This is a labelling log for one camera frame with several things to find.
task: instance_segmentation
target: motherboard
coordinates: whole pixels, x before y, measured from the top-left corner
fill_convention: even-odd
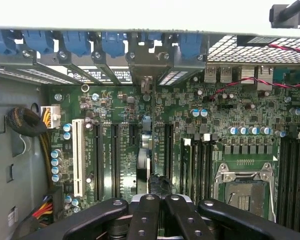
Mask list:
[[[151,94],[131,85],[49,88],[60,107],[51,163],[65,216],[112,197],[130,202],[150,191],[150,176],[165,176],[171,193],[194,203],[214,198],[278,221],[282,184],[292,181],[283,182],[282,164],[300,164],[297,150],[282,153],[283,141],[300,143],[300,88],[258,90],[252,81],[218,92],[224,86],[198,74]]]

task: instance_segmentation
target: white power connector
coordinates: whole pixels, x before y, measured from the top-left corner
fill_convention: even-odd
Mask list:
[[[48,118],[49,125],[47,126],[48,129],[58,129],[60,128],[60,106],[42,106],[40,108],[41,110],[41,115],[43,114],[44,110],[49,110],[50,116]]]

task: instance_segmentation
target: ventilation grille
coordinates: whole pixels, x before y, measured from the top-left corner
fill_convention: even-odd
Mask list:
[[[272,44],[300,49],[300,38],[280,38]],[[210,63],[300,64],[300,53],[272,47],[237,46],[237,36],[226,35],[209,49]]]
[[[61,83],[61,84],[72,84],[72,82],[63,80],[60,77],[56,77],[56,76],[53,76],[53,75],[50,75],[50,74],[47,74],[47,73],[44,73],[44,72],[41,72],[41,71],[38,71],[38,70],[35,70],[35,69],[18,69],[18,70],[26,72],[28,74],[36,75],[38,77],[50,79],[50,80],[53,80],[53,81]]]
[[[0,68],[0,74],[5,74],[5,75],[9,75],[9,76],[12,76],[12,77],[15,77],[15,78],[20,78],[20,79],[24,79],[24,80],[28,80],[28,81],[41,83],[41,84],[50,84],[50,82],[47,82],[47,81],[44,81],[44,80],[41,80],[41,79],[37,79],[37,78],[34,78],[34,77],[29,77],[29,76],[17,74],[17,73],[10,72],[10,71],[5,71],[2,68]]]

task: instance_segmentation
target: white pci slot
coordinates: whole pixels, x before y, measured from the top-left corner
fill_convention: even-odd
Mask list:
[[[85,128],[83,119],[72,120],[72,145],[74,196],[83,197],[86,192]]]

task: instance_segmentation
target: green circuit board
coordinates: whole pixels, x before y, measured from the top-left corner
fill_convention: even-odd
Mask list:
[[[287,123],[300,123],[300,115],[290,113],[291,108],[300,108],[300,89],[273,88],[268,91],[269,96],[260,96],[260,92],[251,91],[248,84],[240,84],[223,92],[233,95],[231,98],[216,96],[212,101],[205,99],[223,86],[189,79],[171,87],[156,86],[149,101],[143,99],[140,87],[134,86],[91,85],[86,93],[80,86],[53,86],[49,89],[50,105],[60,106],[61,128],[52,130],[52,148],[61,149],[64,158],[62,180],[56,184],[64,185],[66,189],[73,179],[72,142],[64,140],[62,126],[73,119],[89,117],[102,125],[104,194],[97,197],[95,182],[87,184],[80,209],[114,196],[129,202],[133,195],[146,193],[147,185],[138,185],[137,161],[142,147],[142,119],[150,116],[153,137],[151,170],[153,174],[169,176],[173,193],[186,194],[195,203],[202,198],[217,198],[273,220],[281,144],[281,138],[275,132],[284,132]],[[62,101],[56,101],[55,94],[61,94]],[[92,100],[92,94],[99,95],[98,101]],[[285,101],[286,97],[291,97],[291,101]],[[87,104],[88,109],[82,109],[80,104]],[[195,116],[194,111],[202,109],[207,111],[207,116]],[[118,125],[119,130],[116,161],[119,164],[119,183],[116,184],[112,162],[114,125]],[[230,134],[229,127],[245,127],[247,130],[269,127],[270,132]],[[94,171],[98,161],[95,133],[94,130],[85,133],[86,177]],[[222,164],[236,174],[236,179],[216,184]],[[258,179],[265,164],[269,164],[272,177]],[[72,213],[72,208],[65,211],[66,216]]]

